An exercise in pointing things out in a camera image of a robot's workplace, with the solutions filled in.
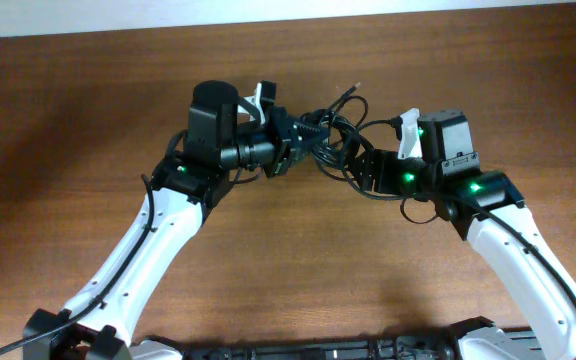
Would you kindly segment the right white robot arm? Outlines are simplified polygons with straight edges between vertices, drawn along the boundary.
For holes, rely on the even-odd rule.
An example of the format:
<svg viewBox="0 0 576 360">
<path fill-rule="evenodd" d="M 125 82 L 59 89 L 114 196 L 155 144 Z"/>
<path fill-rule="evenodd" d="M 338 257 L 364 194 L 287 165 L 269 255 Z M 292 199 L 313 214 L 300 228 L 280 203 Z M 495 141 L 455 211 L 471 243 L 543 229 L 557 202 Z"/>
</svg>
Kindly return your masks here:
<svg viewBox="0 0 576 360">
<path fill-rule="evenodd" d="M 523 195 L 501 171 L 484 171 L 460 110 L 387 120 L 395 151 L 370 145 L 360 125 L 339 160 L 359 194 L 381 201 L 429 201 L 435 215 L 494 271 L 548 359 L 576 359 L 576 282 L 550 249 Z"/>
</svg>

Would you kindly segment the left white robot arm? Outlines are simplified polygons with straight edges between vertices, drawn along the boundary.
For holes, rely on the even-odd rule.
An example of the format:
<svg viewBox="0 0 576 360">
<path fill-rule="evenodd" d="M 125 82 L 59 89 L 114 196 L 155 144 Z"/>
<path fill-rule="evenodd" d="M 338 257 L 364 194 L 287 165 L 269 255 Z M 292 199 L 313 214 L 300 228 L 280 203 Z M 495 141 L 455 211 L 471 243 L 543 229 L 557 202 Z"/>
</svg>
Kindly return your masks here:
<svg viewBox="0 0 576 360">
<path fill-rule="evenodd" d="M 188 127 L 146 178 L 140 212 L 102 267 L 62 311 L 37 310 L 25 359 L 180 359 L 169 340 L 133 344 L 139 318 L 169 265 L 235 185 L 232 171 L 285 174 L 330 134 L 275 103 L 276 86 L 242 97 L 226 82 L 195 86 Z"/>
</svg>

